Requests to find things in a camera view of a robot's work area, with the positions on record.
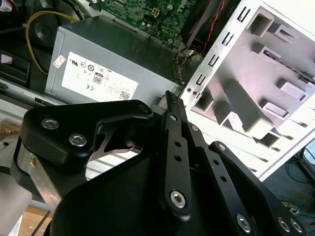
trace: screw hole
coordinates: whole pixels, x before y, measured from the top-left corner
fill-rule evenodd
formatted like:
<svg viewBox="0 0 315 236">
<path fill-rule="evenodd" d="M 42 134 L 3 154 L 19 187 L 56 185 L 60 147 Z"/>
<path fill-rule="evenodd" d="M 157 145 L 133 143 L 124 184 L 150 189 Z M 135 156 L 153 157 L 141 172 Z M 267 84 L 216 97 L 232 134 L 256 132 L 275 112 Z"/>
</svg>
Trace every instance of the screw hole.
<svg viewBox="0 0 315 236">
<path fill-rule="evenodd" d="M 144 105 L 140 105 L 139 106 L 140 110 L 143 111 L 144 113 L 149 113 L 149 110 L 144 106 Z"/>
<path fill-rule="evenodd" d="M 177 117 L 176 117 L 176 116 L 174 116 L 174 115 L 169 115 L 169 117 L 170 117 L 172 120 L 177 121 Z"/>
<path fill-rule="evenodd" d="M 226 182 L 226 181 L 227 181 L 224 176 L 220 176 L 220 178 L 221 178 L 221 180 L 222 180 L 223 182 Z"/>
<path fill-rule="evenodd" d="M 182 161 L 182 159 L 181 159 L 181 157 L 180 157 L 179 155 L 175 155 L 174 158 L 175 158 L 175 160 L 177 160 L 178 162 L 181 162 L 181 161 Z"/>
</svg>

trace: black cable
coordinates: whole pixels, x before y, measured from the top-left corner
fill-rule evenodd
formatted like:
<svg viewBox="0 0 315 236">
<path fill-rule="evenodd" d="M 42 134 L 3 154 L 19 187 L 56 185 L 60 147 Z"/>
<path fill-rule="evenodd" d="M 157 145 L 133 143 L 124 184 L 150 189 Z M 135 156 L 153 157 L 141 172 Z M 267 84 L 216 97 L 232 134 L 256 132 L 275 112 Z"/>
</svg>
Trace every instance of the black cable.
<svg viewBox="0 0 315 236">
<path fill-rule="evenodd" d="M 49 216 L 50 211 L 48 211 L 46 213 L 46 215 L 41 219 L 41 221 L 39 222 L 39 224 L 36 226 L 36 228 L 34 229 L 33 233 L 31 234 L 31 236 L 35 236 L 37 231 L 40 229 L 40 227 L 42 226 L 42 224 L 45 222 L 45 220 L 47 219 L 47 217 Z"/>
<path fill-rule="evenodd" d="M 315 157 L 314 157 L 314 155 L 307 149 L 307 148 L 305 148 L 305 150 L 312 156 L 312 158 L 314 158 L 314 160 L 315 160 Z"/>
<path fill-rule="evenodd" d="M 55 11 L 57 11 L 57 3 L 56 3 L 56 0 L 53 0 L 53 1 L 52 1 L 52 6 L 53 6 L 53 9 L 54 9 Z M 54 15 L 54 16 L 55 16 L 55 18 L 56 18 L 57 27 L 61 26 L 61 25 L 62 25 L 62 23 L 61 23 L 61 17 L 58 16 L 58 15 Z"/>
<path fill-rule="evenodd" d="M 78 16 L 79 20 L 84 20 L 83 16 L 81 15 L 81 13 L 77 10 L 77 8 L 75 7 L 75 5 L 70 2 L 69 0 L 63 0 L 64 3 L 68 4 L 72 10 L 75 12 L 75 14 Z"/>
<path fill-rule="evenodd" d="M 301 182 L 301 181 L 298 181 L 298 180 L 294 179 L 294 178 L 290 175 L 289 171 L 287 170 L 287 165 L 289 165 L 289 164 L 285 164 L 285 170 L 286 170 L 287 175 L 288 175 L 291 179 L 293 179 L 294 181 L 296 181 L 296 182 L 298 182 L 298 183 L 310 183 L 310 182 Z"/>
<path fill-rule="evenodd" d="M 310 195 L 312 195 L 312 191 L 315 189 L 315 187 L 313 187 L 311 190 L 310 190 Z"/>
</svg>

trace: power supply label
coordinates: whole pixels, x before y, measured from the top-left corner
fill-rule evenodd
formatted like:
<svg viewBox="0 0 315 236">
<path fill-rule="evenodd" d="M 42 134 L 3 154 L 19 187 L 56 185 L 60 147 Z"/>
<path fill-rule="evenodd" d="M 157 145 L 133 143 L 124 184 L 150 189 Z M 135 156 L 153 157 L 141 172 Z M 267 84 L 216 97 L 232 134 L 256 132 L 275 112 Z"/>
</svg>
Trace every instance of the power supply label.
<svg viewBox="0 0 315 236">
<path fill-rule="evenodd" d="M 62 86 L 95 101 L 109 102 L 131 100 L 138 83 L 70 52 Z"/>
</svg>

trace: motherboard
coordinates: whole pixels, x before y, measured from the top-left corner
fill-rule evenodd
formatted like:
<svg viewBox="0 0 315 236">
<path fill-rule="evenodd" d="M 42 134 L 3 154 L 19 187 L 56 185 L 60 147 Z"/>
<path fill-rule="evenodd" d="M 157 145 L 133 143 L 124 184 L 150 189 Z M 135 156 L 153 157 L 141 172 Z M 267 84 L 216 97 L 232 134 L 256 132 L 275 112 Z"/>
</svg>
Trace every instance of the motherboard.
<svg viewBox="0 0 315 236">
<path fill-rule="evenodd" d="M 196 0 L 102 0 L 101 9 L 179 48 L 180 31 Z"/>
</svg>

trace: slot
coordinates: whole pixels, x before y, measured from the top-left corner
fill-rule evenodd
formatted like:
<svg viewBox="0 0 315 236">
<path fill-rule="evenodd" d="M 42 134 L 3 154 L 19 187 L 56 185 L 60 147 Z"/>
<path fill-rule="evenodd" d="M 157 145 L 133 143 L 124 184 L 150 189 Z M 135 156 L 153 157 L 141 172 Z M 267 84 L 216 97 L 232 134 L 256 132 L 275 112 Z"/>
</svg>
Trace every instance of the slot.
<svg viewBox="0 0 315 236">
<path fill-rule="evenodd" d="M 195 107 L 203 112 L 207 112 L 209 108 L 212 106 L 214 100 L 209 91 L 204 91 L 196 103 Z"/>
<path fill-rule="evenodd" d="M 277 151 L 277 152 L 281 151 L 279 148 L 276 148 L 276 147 L 272 147 L 271 149 L 272 149 L 272 150 L 275 150 L 275 151 Z"/>
<path fill-rule="evenodd" d="M 43 100 L 41 100 L 41 99 L 39 99 L 39 98 L 34 98 L 34 102 L 37 102 L 37 103 L 39 103 L 40 105 L 44 105 L 44 106 L 53 106 L 53 104 L 50 104 L 49 102 L 46 102 L 46 101 L 43 101 Z"/>
<path fill-rule="evenodd" d="M 200 74 L 196 81 L 196 84 L 199 86 L 202 85 L 202 83 L 205 81 L 206 78 L 207 78 L 206 76 L 203 76 L 203 74 Z"/>
<path fill-rule="evenodd" d="M 307 128 L 308 127 L 308 125 L 307 124 L 305 124 L 305 123 L 303 123 L 303 122 L 297 122 L 300 126 L 302 126 L 302 127 L 304 127 L 304 128 Z"/>
<path fill-rule="evenodd" d="M 267 111 L 268 113 L 270 113 L 270 114 L 274 115 L 275 117 L 280 118 L 282 120 L 287 119 L 287 117 L 290 115 L 290 113 L 287 112 L 286 110 L 284 110 L 281 107 L 279 107 L 279 106 L 277 106 L 271 102 L 268 102 L 266 100 L 263 100 L 261 102 L 261 108 L 264 111 Z"/>
<path fill-rule="evenodd" d="M 251 11 L 250 9 L 248 9 L 247 7 L 244 7 L 243 11 L 238 16 L 237 20 L 239 22 L 244 22 L 244 20 L 246 19 L 247 15 L 249 14 L 250 11 Z"/>
<path fill-rule="evenodd" d="M 215 64 L 217 63 L 217 61 L 219 60 L 219 56 L 217 56 L 216 54 L 213 54 L 213 56 L 211 57 L 208 65 L 211 66 L 211 67 L 214 67 Z"/>
<path fill-rule="evenodd" d="M 285 43 L 293 43 L 297 38 L 297 34 L 282 24 L 273 23 L 268 29 L 270 33 Z"/>
<path fill-rule="evenodd" d="M 290 135 L 283 135 L 283 137 L 285 137 L 286 139 L 289 139 L 290 141 L 292 141 L 294 138 L 291 137 Z"/>
<path fill-rule="evenodd" d="M 277 87 L 301 102 L 304 102 L 309 96 L 305 91 L 299 89 L 297 86 L 284 79 L 278 82 Z"/>
<path fill-rule="evenodd" d="M 270 148 L 270 146 L 272 146 L 277 140 L 279 139 L 279 137 L 268 133 L 266 134 L 265 137 L 263 137 L 262 139 L 255 139 L 258 143 Z"/>
<path fill-rule="evenodd" d="M 273 59 L 272 57 L 276 58 L 276 59 L 280 59 L 281 55 L 279 55 L 278 53 L 274 52 L 273 50 L 271 50 L 270 48 L 260 44 L 260 43 L 254 43 L 252 45 L 252 51 L 257 53 L 259 56 L 261 56 L 264 60 L 272 62 L 272 63 L 278 63 L 275 59 Z"/>
<path fill-rule="evenodd" d="M 247 167 L 251 172 L 254 172 L 254 173 L 256 173 L 257 172 L 257 170 L 254 170 L 254 169 L 252 169 L 252 168 L 250 168 L 250 167 Z"/>
<path fill-rule="evenodd" d="M 263 9 L 259 9 L 250 21 L 248 29 L 252 34 L 262 38 L 274 21 L 274 16 Z"/>
<path fill-rule="evenodd" d="M 224 46 L 227 46 L 227 45 L 231 42 L 231 40 L 232 40 L 233 37 L 234 37 L 234 35 L 231 35 L 231 32 L 227 33 L 227 35 L 226 35 L 226 37 L 224 38 L 222 44 L 223 44 Z"/>
</svg>

